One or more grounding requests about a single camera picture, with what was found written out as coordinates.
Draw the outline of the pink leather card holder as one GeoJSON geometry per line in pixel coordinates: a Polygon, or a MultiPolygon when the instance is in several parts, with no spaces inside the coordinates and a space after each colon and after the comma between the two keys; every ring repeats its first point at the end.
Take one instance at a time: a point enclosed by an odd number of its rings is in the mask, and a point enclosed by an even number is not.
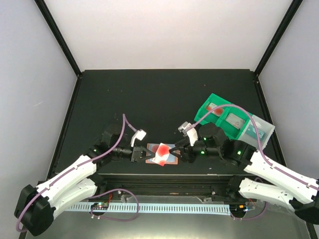
{"type": "MultiPolygon", "coordinates": [[[[147,145],[147,148],[149,150],[153,151],[153,152],[156,152],[156,150],[158,149],[159,145],[160,144],[149,143],[147,145]]],[[[174,147],[174,144],[166,144],[166,145],[169,146],[170,149],[174,147]]],[[[153,159],[146,160],[146,163],[148,163],[148,164],[156,164],[156,163],[153,162],[153,159]]],[[[178,159],[169,153],[169,157],[168,157],[165,165],[167,165],[167,164],[177,165],[178,164],[178,159]]]]}

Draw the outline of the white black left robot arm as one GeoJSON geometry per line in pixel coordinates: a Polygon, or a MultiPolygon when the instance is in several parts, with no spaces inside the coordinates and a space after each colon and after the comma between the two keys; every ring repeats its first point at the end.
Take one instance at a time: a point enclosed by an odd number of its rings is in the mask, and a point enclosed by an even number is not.
{"type": "Polygon", "coordinates": [[[103,198],[107,181],[98,170],[114,158],[144,161],[148,149],[136,146],[135,141],[145,136],[144,130],[135,129],[127,121],[122,126],[111,125],[66,169],[35,187],[25,186],[14,211],[16,230],[38,236],[72,205],[85,199],[103,198]]]}

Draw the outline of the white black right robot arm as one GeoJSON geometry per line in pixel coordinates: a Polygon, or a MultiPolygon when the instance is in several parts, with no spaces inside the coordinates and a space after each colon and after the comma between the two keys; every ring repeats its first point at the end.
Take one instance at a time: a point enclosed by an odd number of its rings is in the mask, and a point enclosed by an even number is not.
{"type": "Polygon", "coordinates": [[[265,183],[234,176],[226,193],[229,199],[258,199],[291,210],[300,219],[319,223],[319,181],[299,174],[263,155],[262,151],[240,141],[229,139],[213,123],[179,127],[185,139],[177,142],[170,153],[183,162],[193,163],[199,156],[217,157],[223,163],[266,180],[265,183]]]}

